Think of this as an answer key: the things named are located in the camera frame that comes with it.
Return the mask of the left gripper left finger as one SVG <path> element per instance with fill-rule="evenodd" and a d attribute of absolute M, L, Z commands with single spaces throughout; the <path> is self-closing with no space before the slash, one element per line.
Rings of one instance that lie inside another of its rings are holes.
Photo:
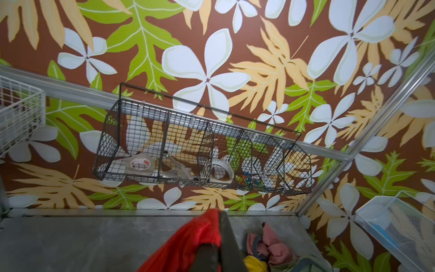
<path fill-rule="evenodd" d="M 218 272 L 219 250 L 214 244 L 202 244 L 198 247 L 190 272 Z"/>

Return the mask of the red cloth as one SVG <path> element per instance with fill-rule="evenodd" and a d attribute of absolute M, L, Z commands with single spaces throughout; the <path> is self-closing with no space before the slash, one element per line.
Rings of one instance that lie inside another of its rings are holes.
<path fill-rule="evenodd" d="M 183 225 L 172 237 L 150 256 L 139 272 L 187 272 L 202 245 L 220 248 L 222 237 L 218 209 L 207 210 Z"/>

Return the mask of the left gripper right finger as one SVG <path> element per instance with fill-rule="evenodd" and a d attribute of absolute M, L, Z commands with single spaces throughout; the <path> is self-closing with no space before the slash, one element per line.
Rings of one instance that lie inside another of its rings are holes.
<path fill-rule="evenodd" d="M 219 230 L 222 272 L 247 272 L 228 214 L 225 211 L 221 211 L 219 214 Z"/>

